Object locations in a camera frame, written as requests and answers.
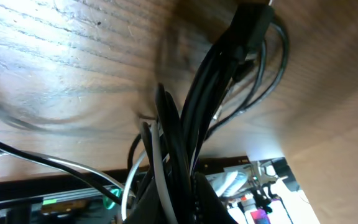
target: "teal object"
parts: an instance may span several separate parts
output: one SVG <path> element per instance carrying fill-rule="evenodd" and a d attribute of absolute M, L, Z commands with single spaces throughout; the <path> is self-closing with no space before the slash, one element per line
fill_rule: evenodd
<path fill-rule="evenodd" d="M 120 189 L 112 189 L 112 190 L 110 190 L 110 192 L 113 193 L 117 197 L 119 197 L 120 194 L 121 194 Z M 108 198 L 105 195 L 103 195 L 103 205 L 107 210 L 110 210 L 110 209 L 114 208 L 116 203 L 113 202 L 112 200 L 110 200 L 110 198 Z"/>

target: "green object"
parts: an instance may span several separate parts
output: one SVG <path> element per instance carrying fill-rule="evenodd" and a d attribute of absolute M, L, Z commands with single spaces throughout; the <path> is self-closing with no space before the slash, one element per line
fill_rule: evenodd
<path fill-rule="evenodd" d="M 113 193 L 115 196 L 119 197 L 121 194 L 121 190 L 120 189 L 112 189 L 110 190 L 111 193 Z M 106 197 L 105 195 L 103 195 L 103 205 L 106 209 L 110 210 L 112 208 L 114 208 L 114 206 L 116 205 L 115 202 L 113 202 L 112 200 L 110 200 L 110 198 Z"/>
<path fill-rule="evenodd" d="M 42 202 L 42 205 L 50 205 L 51 203 L 56 203 L 57 199 L 50 199 L 50 200 L 44 200 L 44 202 Z"/>

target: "wooden board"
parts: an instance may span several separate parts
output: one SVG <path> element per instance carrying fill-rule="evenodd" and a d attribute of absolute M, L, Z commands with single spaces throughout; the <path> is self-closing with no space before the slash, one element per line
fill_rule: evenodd
<path fill-rule="evenodd" d="M 1 108 L 49 130 L 23 131 L 0 119 L 0 141 L 102 170 L 125 167 L 136 113 L 155 114 L 155 84 L 162 82 L 180 108 L 236 4 L 0 0 Z M 283 152 L 321 223 L 355 223 L 358 1 L 281 0 L 274 7 L 291 38 L 285 76 L 262 104 L 219 130 L 202 153 L 260 159 Z M 279 39 L 270 30 L 267 40 L 272 76 Z M 0 158 L 0 181 L 54 174 Z"/>

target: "wooden table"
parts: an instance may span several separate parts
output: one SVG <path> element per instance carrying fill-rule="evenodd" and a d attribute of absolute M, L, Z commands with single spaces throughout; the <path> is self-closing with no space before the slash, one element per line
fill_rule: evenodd
<path fill-rule="evenodd" d="M 236 4 L 0 0 L 0 141 L 101 170 L 125 167 L 136 114 L 155 115 L 156 83 L 181 108 Z M 291 38 L 285 76 L 263 103 L 219 130 L 202 154 L 260 159 L 284 153 L 321 223 L 355 223 L 358 1 L 281 0 L 274 7 Z M 273 30 L 267 40 L 272 76 L 280 42 Z M 12 127 L 1 121 L 7 114 L 43 131 Z M 0 158 L 0 182 L 55 174 Z"/>

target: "white cable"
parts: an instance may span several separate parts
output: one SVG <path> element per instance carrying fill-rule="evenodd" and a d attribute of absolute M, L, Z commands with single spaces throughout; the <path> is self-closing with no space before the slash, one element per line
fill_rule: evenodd
<path fill-rule="evenodd" d="M 178 220 L 175 216 L 175 212 L 173 211 L 171 199 L 169 197 L 167 183 L 165 181 L 160 149 L 160 135 L 158 134 L 158 127 L 156 122 L 152 124 L 152 145 L 154 176 L 155 183 L 157 184 L 158 196 L 160 196 L 162 208 L 165 212 L 165 216 L 167 217 L 169 224 L 178 224 Z"/>
<path fill-rule="evenodd" d="M 120 182 L 118 182 L 116 179 L 113 179 L 112 177 L 110 177 L 109 175 L 105 174 L 104 172 L 98 171 L 98 170 L 96 170 L 96 169 L 94 169 L 92 167 L 88 167 L 87 165 L 80 164 L 80 163 L 73 162 L 73 161 L 68 161 L 66 159 L 61 159 L 61 158 L 50 156 L 50 155 L 45 155 L 45 154 L 38 153 L 38 152 L 29 152 L 29 151 L 23 151 L 23 152 L 26 152 L 28 154 L 32 154 L 34 156 L 42 157 L 42 158 L 47 159 L 49 161 L 58 162 L 60 164 L 65 164 L 65 165 L 69 165 L 69 166 L 73 166 L 73 167 L 77 167 L 77 168 L 89 171 L 91 173 L 94 173 L 94 174 L 104 178 L 108 182 L 110 182 L 113 185 L 119 187 L 121 190 L 124 190 L 124 186 Z M 129 193 L 130 193 L 131 196 L 135 197 L 134 192 L 130 191 Z"/>
<path fill-rule="evenodd" d="M 135 165 L 132 166 L 131 170 L 129 171 L 127 181 L 125 182 L 124 193 L 122 194 L 122 203 L 121 203 L 121 215 L 123 221 L 127 219 L 127 202 L 128 202 L 129 189 L 131 188 L 131 183 L 134 180 L 136 170 L 140 166 L 140 163 L 142 162 L 144 157 L 146 157 L 146 151 L 143 151 L 140 154 L 139 158 L 136 160 Z"/>

